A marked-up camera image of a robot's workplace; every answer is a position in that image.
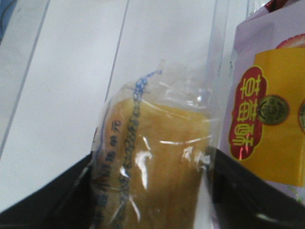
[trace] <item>snack package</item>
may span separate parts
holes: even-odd
[[[181,64],[125,85],[108,103],[92,145],[97,229],[194,229],[218,120]]]
[[[304,11],[305,0],[273,0],[237,27],[220,143],[223,152],[303,204]]]

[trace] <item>bread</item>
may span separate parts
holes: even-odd
[[[101,229],[192,229],[209,139],[202,113],[145,101],[105,116],[93,180]]]

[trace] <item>plastic packaging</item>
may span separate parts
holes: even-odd
[[[220,149],[304,202],[305,1],[270,1],[236,29]]]
[[[219,120],[201,90],[192,70],[163,63],[110,100],[92,148],[92,228],[202,228],[210,206],[200,210],[199,193]]]

